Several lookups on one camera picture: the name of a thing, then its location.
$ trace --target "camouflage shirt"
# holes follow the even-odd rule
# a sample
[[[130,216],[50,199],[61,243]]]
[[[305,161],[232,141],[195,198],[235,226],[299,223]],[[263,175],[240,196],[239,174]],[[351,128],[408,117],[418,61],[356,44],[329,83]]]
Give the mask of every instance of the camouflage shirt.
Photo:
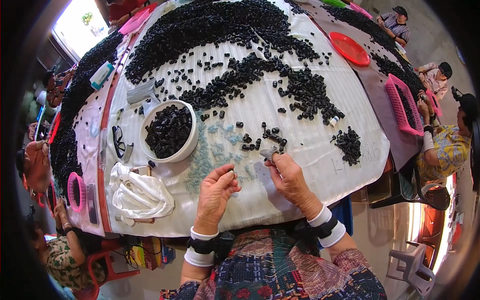
[[[58,283],[67,288],[83,289],[93,284],[92,278],[88,273],[86,262],[77,265],[68,247],[67,237],[60,236],[57,239],[48,242],[50,254],[47,258],[47,272],[58,281]],[[102,267],[94,262],[92,264],[93,273],[98,283],[105,280],[105,272]]]

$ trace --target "white bowl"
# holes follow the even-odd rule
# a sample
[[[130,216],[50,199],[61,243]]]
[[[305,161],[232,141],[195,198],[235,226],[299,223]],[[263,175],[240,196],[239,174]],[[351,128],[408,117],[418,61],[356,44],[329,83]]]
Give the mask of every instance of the white bowl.
[[[167,158],[157,158],[155,152],[150,150],[150,146],[147,144],[145,139],[147,138],[147,130],[145,129],[146,126],[150,126],[150,122],[155,120],[156,112],[162,111],[167,106],[171,106],[175,104],[177,108],[188,107],[190,113],[192,114],[192,130],[190,131],[190,135],[185,142],[185,145],[174,155],[167,157]],[[155,106],[146,116],[142,123],[142,127],[140,128],[140,146],[144,153],[153,161],[159,163],[176,163],[181,160],[186,159],[195,149],[198,143],[198,128],[197,128],[197,118],[195,116],[195,111],[193,107],[183,101],[180,100],[167,100],[165,102],[160,103],[159,105]]]

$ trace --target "smartphone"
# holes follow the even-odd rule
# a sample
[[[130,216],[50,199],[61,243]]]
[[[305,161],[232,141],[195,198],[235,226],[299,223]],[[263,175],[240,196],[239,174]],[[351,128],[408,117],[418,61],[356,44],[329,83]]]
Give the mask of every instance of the smartphone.
[[[98,215],[96,212],[96,185],[94,183],[87,184],[86,186],[87,192],[87,207],[88,207],[88,218],[90,219],[90,223],[92,224],[99,224],[98,222]]]
[[[132,172],[137,173],[138,175],[152,176],[152,169],[150,166],[134,167],[132,168]]]

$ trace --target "yellow floral shirt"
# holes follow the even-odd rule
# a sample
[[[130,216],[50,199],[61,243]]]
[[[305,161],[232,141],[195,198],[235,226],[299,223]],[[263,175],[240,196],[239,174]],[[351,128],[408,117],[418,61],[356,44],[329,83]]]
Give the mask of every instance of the yellow floral shirt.
[[[86,262],[77,265],[68,247],[67,237],[60,236],[48,242],[50,254],[47,258],[47,272],[67,288],[83,289],[93,283]],[[93,273],[98,283],[105,280],[105,271],[99,263],[92,263]]]
[[[421,185],[426,181],[448,177],[459,171],[468,158],[470,138],[458,134],[458,126],[440,125],[441,130],[433,137],[433,144],[437,151],[439,166],[427,165],[423,159],[423,150],[417,156],[417,166],[421,178]]]

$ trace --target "tissue box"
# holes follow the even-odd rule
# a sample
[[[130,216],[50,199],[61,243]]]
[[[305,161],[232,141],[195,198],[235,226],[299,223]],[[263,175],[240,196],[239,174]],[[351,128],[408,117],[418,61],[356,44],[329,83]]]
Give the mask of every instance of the tissue box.
[[[93,74],[90,78],[90,86],[95,90],[99,90],[102,88],[103,83],[113,71],[113,66],[111,63],[106,61],[98,70]]]
[[[162,263],[169,264],[175,258],[175,249],[166,246],[162,238],[141,237],[140,246],[133,246],[130,250],[130,262],[134,266],[137,263],[149,270],[155,270]]]

